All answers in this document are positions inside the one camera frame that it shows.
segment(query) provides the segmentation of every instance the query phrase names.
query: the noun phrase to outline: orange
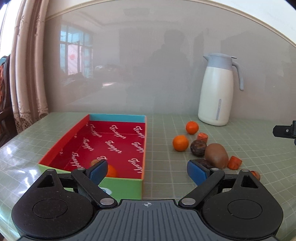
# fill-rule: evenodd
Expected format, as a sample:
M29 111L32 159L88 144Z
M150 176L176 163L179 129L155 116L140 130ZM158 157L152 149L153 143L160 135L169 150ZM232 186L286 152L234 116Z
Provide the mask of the orange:
M173 140L174 149L177 151L185 151L189 145L189 141L184 135L178 135Z
M116 169L108 164L108 172L106 177L117 177L117 171Z
M190 135L194 135L199 129L198 124L195 121L189 121L186 124L186 131Z
M97 164L99 161L100 161L100 160L98 160L98 159L94 159L94 160L92 160L92 161L91 161L91 166Z

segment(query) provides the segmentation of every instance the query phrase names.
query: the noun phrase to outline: green box side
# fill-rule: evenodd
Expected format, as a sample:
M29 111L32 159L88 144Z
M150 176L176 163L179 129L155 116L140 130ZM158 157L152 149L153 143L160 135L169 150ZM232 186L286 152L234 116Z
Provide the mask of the green box side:
M45 170L52 168L45 165L38 164L41 173ZM70 173L60 169L53 168L57 173ZM111 197L116 199L118 202L121 199L142 199L142 179L129 179L129 178L112 178L106 177L99 184L101 188L108 188L112 193ZM72 188L65 188L68 191L73 191Z

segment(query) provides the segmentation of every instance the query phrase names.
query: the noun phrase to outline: carrot piece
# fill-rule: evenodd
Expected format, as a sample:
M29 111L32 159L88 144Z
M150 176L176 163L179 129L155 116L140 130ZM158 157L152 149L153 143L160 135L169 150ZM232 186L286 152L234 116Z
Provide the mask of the carrot piece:
M207 139L208 135L206 133L201 132L197 135L197 140L204 141L205 143L207 143Z
M260 181L260 174L257 171L251 171L251 173Z
M229 159L227 167L230 170L237 170L240 167L241 164L242 164L241 159L237 158L236 156L231 156L231 158Z

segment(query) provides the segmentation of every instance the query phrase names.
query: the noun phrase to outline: blue gripper pad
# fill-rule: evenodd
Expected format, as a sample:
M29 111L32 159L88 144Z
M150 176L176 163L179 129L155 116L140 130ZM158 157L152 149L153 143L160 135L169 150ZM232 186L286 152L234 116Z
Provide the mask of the blue gripper pad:
M93 166L93 169L89 168L87 177L96 185L99 185L108 172L108 163L106 160L101 160Z
M196 160L189 160L187 163L187 174L199 186L210 176L210 170Z

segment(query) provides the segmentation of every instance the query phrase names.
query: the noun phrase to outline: ceiling molding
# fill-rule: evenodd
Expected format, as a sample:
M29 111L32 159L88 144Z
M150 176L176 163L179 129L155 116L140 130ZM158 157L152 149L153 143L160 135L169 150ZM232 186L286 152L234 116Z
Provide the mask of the ceiling molding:
M87 7L87 6L91 6L91 5L94 5L94 4L98 4L98 3L103 3L103 2L109 2L109 1L119 1L119 0L92 0L92 1L87 1L87 2L84 2L84 3L81 3L81 4L77 4L75 6L72 6L72 7L69 7L67 9L64 9L56 14L53 14L51 16L48 16L46 18L46 21L47 20L50 20L52 18L55 18L57 16L60 16L62 14L65 14L67 12L70 12L70 11L73 11L73 10L76 10L76 9L79 9L79 8L83 8L83 7ZM218 8L222 8L224 10L227 10L227 11L230 11L230 12L233 12L233 13L236 13L236 14L239 14L243 17L246 17L264 27L266 27L267 29L273 31L274 33L276 33L277 35L279 35L280 37L282 37L283 39L285 39L287 42L289 42L291 45L293 45L294 47L296 47L296 43L294 43L291 39L289 39L287 36L285 36L284 34L282 34L280 31L278 31L277 29L275 29L274 27L270 26L269 24L265 23L264 21L250 15L250 14L247 14L241 10L238 10L236 8L233 8L233 7L230 7L228 5L224 5L222 3L218 3L218 2L214 2L214 1L211 1L211 0L182 0L182 1L191 1L191 2L197 2L197 3L202 3L202 4L207 4L207 5L210 5L210 6L214 6L214 7L218 7Z

